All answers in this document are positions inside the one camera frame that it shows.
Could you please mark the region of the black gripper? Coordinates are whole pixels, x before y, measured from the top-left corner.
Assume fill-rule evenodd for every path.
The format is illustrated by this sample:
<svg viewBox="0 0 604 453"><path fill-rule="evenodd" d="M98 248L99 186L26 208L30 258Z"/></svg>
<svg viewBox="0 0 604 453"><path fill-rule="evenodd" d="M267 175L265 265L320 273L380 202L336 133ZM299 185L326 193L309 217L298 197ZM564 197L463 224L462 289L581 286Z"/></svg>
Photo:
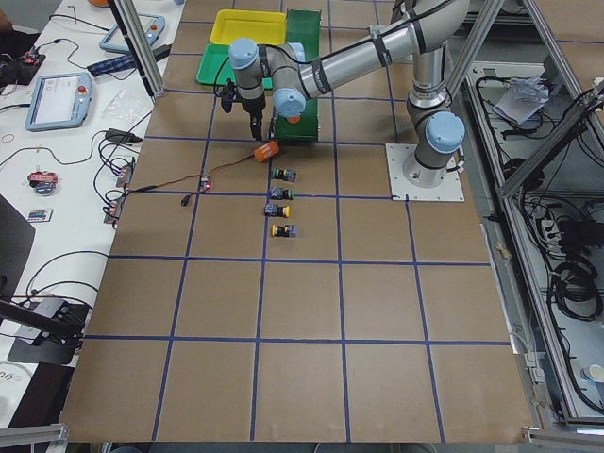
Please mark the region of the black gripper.
<svg viewBox="0 0 604 453"><path fill-rule="evenodd" d="M262 114L265 109L265 97L242 99L243 110L250 115L250 131L255 140L262 139Z"/></svg>

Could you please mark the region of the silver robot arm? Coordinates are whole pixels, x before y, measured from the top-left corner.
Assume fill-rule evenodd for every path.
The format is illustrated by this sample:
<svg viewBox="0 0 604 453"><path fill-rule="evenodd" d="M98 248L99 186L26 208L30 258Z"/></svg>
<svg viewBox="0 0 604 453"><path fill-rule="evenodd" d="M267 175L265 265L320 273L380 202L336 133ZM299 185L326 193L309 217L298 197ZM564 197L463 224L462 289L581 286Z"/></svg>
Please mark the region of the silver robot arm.
<svg viewBox="0 0 604 453"><path fill-rule="evenodd" d="M468 8L464 0L397 3L389 25L313 60L300 58L303 47L298 43L259 44L239 38L228 48L234 77L218 94L221 107L230 112L233 104L241 104L249 114L253 137L259 140L266 107L264 79L272 81L277 114L294 118L311 99L411 56L407 111L418 144L402 170L414 186L435 188L443 182L447 164L465 135L462 120L445 104L452 94L445 83L445 48Z"/></svg>

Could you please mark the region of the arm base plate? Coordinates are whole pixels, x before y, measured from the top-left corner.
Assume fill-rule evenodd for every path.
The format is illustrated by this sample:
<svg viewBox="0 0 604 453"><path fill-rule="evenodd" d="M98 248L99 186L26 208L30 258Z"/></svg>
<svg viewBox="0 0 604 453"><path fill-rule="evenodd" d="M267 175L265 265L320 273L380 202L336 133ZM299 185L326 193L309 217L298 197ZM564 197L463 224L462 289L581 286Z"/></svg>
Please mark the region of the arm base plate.
<svg viewBox="0 0 604 453"><path fill-rule="evenodd" d="M463 202L454 156L450 156L446 167L432 170L416 160L415 148L412 143L385 144L391 198L401 202Z"/></svg>

